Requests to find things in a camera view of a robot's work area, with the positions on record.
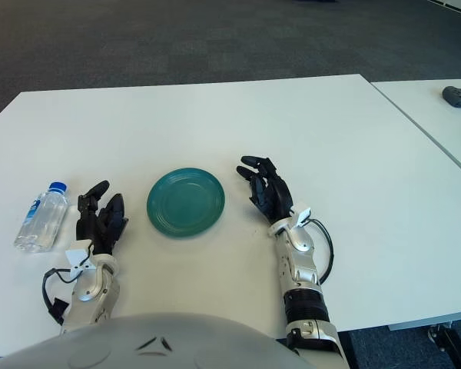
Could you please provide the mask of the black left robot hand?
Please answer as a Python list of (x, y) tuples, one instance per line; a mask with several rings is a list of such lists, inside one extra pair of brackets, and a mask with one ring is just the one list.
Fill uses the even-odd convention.
[(76, 240), (89, 240), (92, 254), (112, 255), (128, 223), (120, 193), (115, 194), (104, 208), (98, 209), (98, 202), (109, 186), (109, 182), (104, 180), (78, 196), (80, 218), (76, 224)]

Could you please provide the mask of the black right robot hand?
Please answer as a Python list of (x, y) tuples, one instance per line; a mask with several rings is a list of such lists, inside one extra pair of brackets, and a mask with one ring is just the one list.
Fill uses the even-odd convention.
[(270, 224), (288, 218), (293, 199), (286, 182), (279, 176), (269, 158), (245, 155), (236, 167), (237, 173), (250, 185), (250, 201)]

